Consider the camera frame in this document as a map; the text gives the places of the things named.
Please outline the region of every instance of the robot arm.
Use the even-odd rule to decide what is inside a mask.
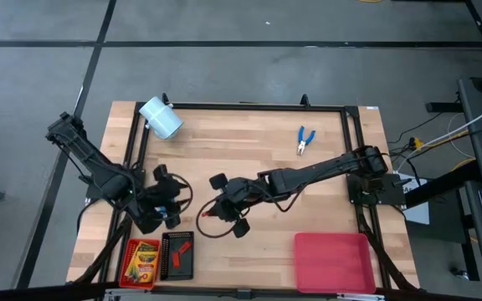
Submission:
[[[387,171],[386,163],[378,148],[364,146],[337,158],[298,170],[285,168],[260,172],[256,180],[234,178],[228,181],[224,174],[219,174],[209,181],[214,189],[221,191],[221,194],[209,202],[213,203],[213,206],[204,212],[203,216],[218,217],[225,222],[234,222],[234,225],[222,235],[210,236],[203,233],[199,226],[199,213],[197,229],[207,237],[217,238],[230,232],[233,232],[237,238],[242,237],[250,230],[249,223],[245,218],[247,212],[243,213],[245,209],[261,202],[273,202],[282,212],[287,212],[298,195],[309,184],[344,174],[348,175],[349,192],[354,194],[351,198],[363,198],[365,202],[371,202],[373,196],[375,200],[380,200],[379,195],[381,194],[396,195],[400,193],[402,195],[403,181],[399,181],[398,177],[385,175]],[[289,199],[294,194],[293,201],[285,209],[279,206],[279,202]],[[363,215],[362,202],[356,203],[355,206],[359,231],[367,236],[367,240],[397,286],[400,289],[418,291],[399,272],[373,234]]]
[[[354,176],[359,187],[365,192],[375,193],[382,190],[382,176],[388,171],[378,148],[365,146],[337,158],[307,166],[298,170],[291,168],[264,171],[256,180],[234,178],[230,181],[224,174],[210,179],[213,189],[222,193],[204,216],[219,217],[225,222],[235,222],[233,233],[244,236],[250,229],[242,212],[261,202],[273,202],[287,212],[294,200],[283,209],[278,202],[300,194],[306,186],[334,176],[348,174]]]
[[[178,202],[174,198],[181,189],[190,187],[180,176],[183,183],[176,181],[166,166],[159,165],[153,171],[156,185],[144,187],[135,171],[112,163],[90,143],[83,122],[67,113],[48,128],[46,138],[72,153],[91,173],[80,179],[94,187],[116,210],[125,210],[142,233],[153,232],[163,221],[168,228],[181,222],[181,205],[187,203],[187,208],[192,196]],[[160,207],[165,208],[166,218],[157,210]]]

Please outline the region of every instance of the concrete floor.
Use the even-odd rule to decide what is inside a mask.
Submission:
[[[0,0],[0,39],[96,40],[107,4]],[[475,4],[482,16],[482,0]],[[480,35],[458,3],[119,0],[106,38],[479,41]],[[0,258],[5,258],[0,289],[12,285],[57,154],[44,139],[46,127],[74,108],[91,53],[91,48],[0,48],[0,189],[7,193],[0,202]],[[296,104],[306,93],[313,104],[379,106],[387,138],[394,140],[431,116],[424,103],[454,101],[456,80],[480,75],[482,51],[463,49],[104,48],[83,120],[98,145],[113,100],[147,100],[167,92],[173,102]],[[435,138],[451,116],[413,133]],[[462,122],[456,119],[455,125]],[[472,151],[468,141],[458,146]],[[416,162],[422,176],[435,177],[463,159],[446,145]],[[84,195],[77,172],[67,166],[32,286],[64,282]],[[462,265],[458,245],[411,235],[423,288],[482,298],[482,282],[447,273],[450,264]]]

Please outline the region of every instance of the wooden table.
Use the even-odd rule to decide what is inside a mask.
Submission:
[[[105,128],[101,151],[112,161],[122,162],[135,102],[114,102]],[[377,108],[359,107],[366,145],[387,152],[386,137]],[[281,213],[273,204],[260,204],[247,216],[250,232],[237,239],[230,234],[219,239],[200,235],[195,228],[198,209],[217,195],[208,179],[223,172],[228,177],[255,178],[259,171],[280,167],[300,168],[329,160],[346,151],[340,114],[247,110],[176,110],[185,122],[173,140],[150,134],[145,169],[160,163],[185,177],[194,189],[192,205],[182,214],[175,231],[195,232],[193,280],[158,282],[161,286],[205,288],[295,288],[293,237],[297,232],[357,232],[356,216],[349,203],[344,176],[308,186],[291,211]],[[141,117],[133,152],[136,160],[144,120]],[[315,139],[302,157],[295,154],[300,125],[316,130]],[[354,125],[349,122],[351,137]],[[148,176],[146,184],[153,183]],[[403,216],[388,206],[379,206],[378,216],[384,247],[408,281],[418,286],[418,277]],[[111,207],[98,202],[83,215],[68,271],[68,280],[80,276],[105,245]],[[202,219],[204,231],[217,234],[230,225],[217,218]],[[164,224],[142,235],[134,226],[133,237],[161,238]],[[108,280],[114,280],[119,247],[113,252]],[[381,287],[375,253],[372,265]]]

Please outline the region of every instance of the blue-handled pliers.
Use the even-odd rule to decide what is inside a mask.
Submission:
[[[308,139],[304,140],[304,133],[305,133],[305,127],[301,126],[299,130],[299,147],[297,147],[297,155],[302,156],[302,153],[305,152],[305,147],[310,144],[312,139],[314,139],[315,131],[311,131],[310,137]]]

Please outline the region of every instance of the white cable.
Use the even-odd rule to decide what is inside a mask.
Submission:
[[[403,165],[405,164],[405,162],[407,161],[408,158],[410,158],[411,156],[413,156],[414,154],[418,153],[419,150],[421,150],[422,148],[424,148],[425,146],[428,146],[428,145],[432,145],[433,143],[435,142],[438,142],[439,140],[442,140],[443,138],[447,137],[447,136],[451,136],[452,134],[454,133],[457,133],[457,132],[460,132],[463,128],[467,127],[468,125],[471,125],[473,124],[475,121],[477,120],[480,120],[482,118],[482,114],[477,116],[474,120],[471,120],[469,123],[459,127],[458,129],[456,130],[453,130],[451,131],[450,133],[446,134],[446,135],[441,135],[440,137],[436,138],[435,140],[432,140],[432,141],[429,141],[427,143],[425,143],[424,145],[421,145],[419,146],[417,149],[415,149],[413,152],[411,152],[410,154],[408,154],[408,156],[405,158],[405,160],[403,160],[403,162],[401,162],[401,164],[399,165],[399,167],[396,169],[396,172],[399,172],[401,170],[401,168],[403,167]]]
[[[448,134],[449,134],[449,129],[451,129],[451,123],[453,122],[453,119],[455,119],[455,117],[457,116],[460,116],[460,115],[464,115],[464,113],[458,113],[456,114],[455,116],[451,117],[451,119],[449,120],[449,123],[448,123]],[[458,151],[460,154],[462,154],[463,156],[467,156],[468,158],[472,158],[472,159],[475,159],[474,156],[470,156],[468,154],[466,154],[465,152],[459,150],[459,148],[455,145],[454,141],[451,140],[451,145],[454,147],[454,149],[456,151]]]

